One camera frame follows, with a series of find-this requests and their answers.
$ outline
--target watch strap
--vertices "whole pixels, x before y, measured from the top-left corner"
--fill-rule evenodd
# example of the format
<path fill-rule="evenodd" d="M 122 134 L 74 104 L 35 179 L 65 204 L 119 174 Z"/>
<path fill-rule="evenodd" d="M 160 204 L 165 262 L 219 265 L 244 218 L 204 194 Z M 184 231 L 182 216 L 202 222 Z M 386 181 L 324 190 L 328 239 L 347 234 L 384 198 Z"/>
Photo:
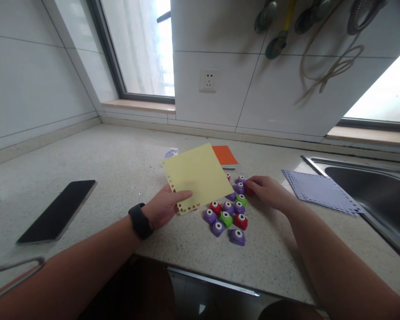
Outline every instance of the watch strap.
<path fill-rule="evenodd" d="M 132 219 L 133 230 L 139 235 L 142 240 L 147 239 L 152 234 L 148 218 L 144 215 L 141 208 L 145 204 L 140 203 L 130 208 L 129 215 Z"/>

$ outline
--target coiled cable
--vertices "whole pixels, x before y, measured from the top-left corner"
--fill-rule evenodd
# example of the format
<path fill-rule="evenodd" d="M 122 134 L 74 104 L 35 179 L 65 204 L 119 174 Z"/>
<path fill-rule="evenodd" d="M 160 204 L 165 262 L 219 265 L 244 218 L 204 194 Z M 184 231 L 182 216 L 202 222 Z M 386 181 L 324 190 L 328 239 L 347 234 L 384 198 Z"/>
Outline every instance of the coiled cable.
<path fill-rule="evenodd" d="M 375 18 L 380 9 L 382 9 L 386 5 L 385 0 L 375 0 L 372 3 L 372 7 L 370 8 L 368 15 L 364 19 L 364 21 L 359 25 L 359 13 L 362 7 L 363 0 L 355 0 L 351 7 L 350 18 L 348 19 L 348 27 L 347 32 L 349 35 L 354 36 L 360 32 L 362 32 L 369 23 Z"/>
<path fill-rule="evenodd" d="M 308 89 L 307 92 L 304 93 L 304 95 L 296 101 L 296 103 L 300 102 L 303 100 L 305 97 L 310 95 L 313 90 L 317 87 L 320 86 L 319 93 L 322 93 L 324 91 L 324 88 L 326 87 L 327 82 L 333 78 L 336 77 L 346 71 L 348 71 L 353 65 L 354 61 L 363 53 L 364 51 L 364 46 L 363 45 L 357 45 L 355 46 L 354 44 L 356 43 L 357 39 L 359 38 L 361 31 L 363 31 L 370 23 L 371 21 L 375 18 L 376 14 L 378 11 L 383 8 L 385 5 L 385 1 L 383 0 L 375 0 L 373 1 L 373 6 L 370 9 L 366 19 L 364 22 L 359 26 L 358 25 L 358 18 L 359 18 L 359 11 L 362 5 L 363 0 L 355 0 L 353 3 L 351 12 L 350 12 L 350 17 L 348 19 L 348 27 L 347 31 L 350 35 L 356 35 L 347 48 L 347 50 L 344 51 L 344 53 L 335 61 L 335 63 L 329 68 L 328 72 L 324 76 L 319 76 L 319 77 L 313 77 L 309 76 L 307 72 L 305 71 L 305 58 L 307 57 L 308 51 L 316 39 L 317 35 L 323 28 L 323 26 L 326 24 L 326 22 L 329 20 L 329 18 L 333 15 L 333 13 L 339 8 L 339 6 L 343 3 L 344 0 L 340 0 L 336 6 L 332 9 L 332 11 L 329 13 L 329 15 L 324 19 L 323 23 L 321 26 L 317 29 L 317 31 L 314 33 L 314 35 L 311 37 L 311 40 L 308 42 L 307 46 L 305 47 L 304 53 L 301 58 L 301 63 L 300 63 L 300 72 L 302 76 L 306 79 L 310 79 L 313 81 L 316 81 L 315 84 L 312 85 L 311 88 Z M 349 59 L 346 59 L 342 61 L 346 56 L 355 51 L 358 50 L 357 54 L 354 57 L 350 57 Z"/>

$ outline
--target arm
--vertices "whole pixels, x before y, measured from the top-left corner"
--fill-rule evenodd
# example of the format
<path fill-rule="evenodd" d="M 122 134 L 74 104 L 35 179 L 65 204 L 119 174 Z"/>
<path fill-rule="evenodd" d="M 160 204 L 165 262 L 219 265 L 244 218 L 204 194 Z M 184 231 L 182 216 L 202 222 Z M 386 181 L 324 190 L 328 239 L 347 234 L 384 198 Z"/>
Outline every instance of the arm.
<path fill-rule="evenodd" d="M 161 228 L 191 191 L 166 185 L 142 211 Z M 0 319 L 75 319 L 141 243 L 126 216 L 50 258 L 45 266 L 0 298 Z"/>
<path fill-rule="evenodd" d="M 400 297 L 302 201 L 268 177 L 248 186 L 289 220 L 320 301 L 331 319 L 400 319 Z"/>

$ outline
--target electrical outlet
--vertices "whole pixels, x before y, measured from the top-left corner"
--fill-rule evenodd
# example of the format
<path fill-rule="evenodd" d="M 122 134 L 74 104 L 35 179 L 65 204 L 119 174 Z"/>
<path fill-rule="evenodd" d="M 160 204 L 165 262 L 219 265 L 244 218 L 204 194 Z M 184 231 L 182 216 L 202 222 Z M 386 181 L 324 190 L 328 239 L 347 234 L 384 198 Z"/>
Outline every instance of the electrical outlet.
<path fill-rule="evenodd" d="M 204 69 L 200 72 L 200 92 L 215 93 L 218 69 Z"/>

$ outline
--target forearm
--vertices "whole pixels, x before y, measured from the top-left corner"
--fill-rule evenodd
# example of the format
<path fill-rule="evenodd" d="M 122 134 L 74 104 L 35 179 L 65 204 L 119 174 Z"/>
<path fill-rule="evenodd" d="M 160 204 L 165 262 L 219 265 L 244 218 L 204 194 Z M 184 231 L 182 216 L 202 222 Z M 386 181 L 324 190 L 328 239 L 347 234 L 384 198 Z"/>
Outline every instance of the forearm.
<path fill-rule="evenodd" d="M 53 256 L 1 297 L 0 319 L 75 319 L 139 245 L 126 216 Z"/>
<path fill-rule="evenodd" d="M 332 319 L 400 319 L 400 297 L 304 203 L 283 210 Z"/>

